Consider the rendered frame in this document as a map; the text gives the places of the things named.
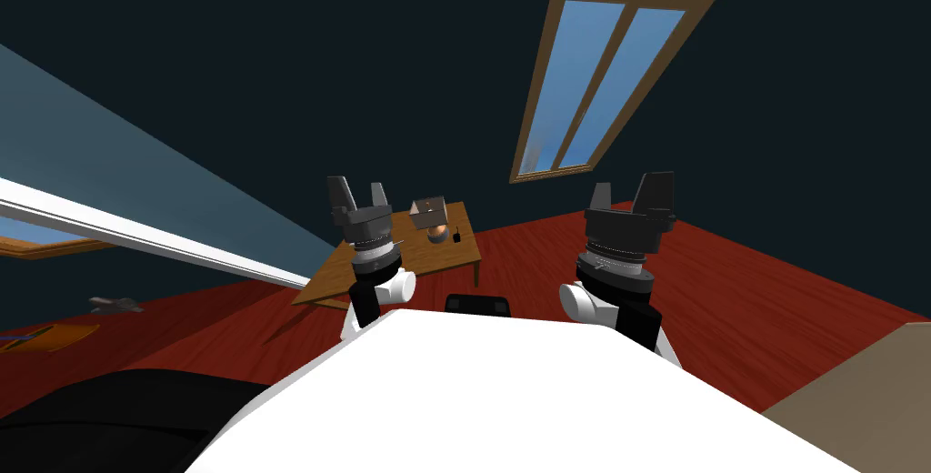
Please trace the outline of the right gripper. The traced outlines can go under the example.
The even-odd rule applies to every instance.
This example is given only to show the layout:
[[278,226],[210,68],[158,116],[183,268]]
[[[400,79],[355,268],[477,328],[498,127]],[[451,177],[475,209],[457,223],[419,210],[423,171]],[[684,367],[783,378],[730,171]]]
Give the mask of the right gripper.
[[631,211],[611,209],[611,184],[596,183],[586,220],[586,248],[604,255],[644,255],[659,252],[662,235],[676,221],[675,173],[642,176]]

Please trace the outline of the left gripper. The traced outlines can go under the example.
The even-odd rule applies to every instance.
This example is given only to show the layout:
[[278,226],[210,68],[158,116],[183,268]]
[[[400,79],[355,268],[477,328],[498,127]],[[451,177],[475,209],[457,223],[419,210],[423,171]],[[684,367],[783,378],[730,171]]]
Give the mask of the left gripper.
[[358,209],[344,176],[328,176],[326,185],[334,222],[347,244],[375,245],[392,238],[392,207],[381,183],[370,185],[372,206]]

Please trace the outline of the brown wooden table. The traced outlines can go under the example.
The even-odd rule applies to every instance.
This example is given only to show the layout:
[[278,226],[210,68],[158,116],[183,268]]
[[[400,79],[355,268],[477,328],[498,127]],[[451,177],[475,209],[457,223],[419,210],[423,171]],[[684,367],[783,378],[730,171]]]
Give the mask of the brown wooden table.
[[[404,210],[392,215],[392,236],[399,245],[402,267],[421,276],[472,266],[474,285],[477,286],[481,255],[465,204],[449,203],[445,206],[445,215],[450,232],[460,233],[461,239],[458,242],[449,238],[440,244],[434,244],[428,240],[424,229],[415,228],[408,211]],[[351,267],[351,260],[354,256],[355,251],[350,245],[345,242],[340,243],[293,302],[348,308],[347,302],[339,298],[345,295],[355,282]]]

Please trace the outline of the wooden framed window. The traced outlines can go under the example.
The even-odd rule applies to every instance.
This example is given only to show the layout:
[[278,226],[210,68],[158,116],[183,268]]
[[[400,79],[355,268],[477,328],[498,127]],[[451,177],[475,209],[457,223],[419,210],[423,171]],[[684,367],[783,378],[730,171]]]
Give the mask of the wooden framed window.
[[592,171],[715,0],[549,0],[510,179]]
[[100,240],[0,216],[0,257],[37,260],[109,247]]

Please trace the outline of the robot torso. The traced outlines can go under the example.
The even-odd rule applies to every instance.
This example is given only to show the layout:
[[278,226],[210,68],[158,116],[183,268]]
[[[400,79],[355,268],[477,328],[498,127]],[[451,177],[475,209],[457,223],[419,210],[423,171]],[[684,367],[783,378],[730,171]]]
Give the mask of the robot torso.
[[186,473],[857,473],[608,327],[397,309]]

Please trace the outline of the grey-blue door leaf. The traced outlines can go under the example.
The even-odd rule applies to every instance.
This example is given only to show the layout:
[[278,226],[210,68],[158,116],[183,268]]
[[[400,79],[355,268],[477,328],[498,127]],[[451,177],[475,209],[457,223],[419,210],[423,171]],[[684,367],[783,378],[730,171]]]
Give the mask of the grey-blue door leaf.
[[0,216],[298,289],[333,252],[1,45]]

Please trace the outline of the beige block furniture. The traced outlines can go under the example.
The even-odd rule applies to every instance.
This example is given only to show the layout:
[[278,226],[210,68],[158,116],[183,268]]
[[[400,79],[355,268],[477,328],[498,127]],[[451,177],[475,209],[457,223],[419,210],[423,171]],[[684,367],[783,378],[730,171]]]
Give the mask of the beige block furniture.
[[860,473],[931,473],[931,322],[904,324],[763,414]]

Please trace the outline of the orange flat mat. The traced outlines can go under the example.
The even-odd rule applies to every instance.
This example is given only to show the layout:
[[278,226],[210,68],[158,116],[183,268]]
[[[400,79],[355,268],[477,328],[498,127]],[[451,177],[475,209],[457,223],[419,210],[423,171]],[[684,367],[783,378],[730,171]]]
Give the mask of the orange flat mat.
[[25,335],[0,337],[0,354],[55,352],[89,336],[99,324],[51,324]]

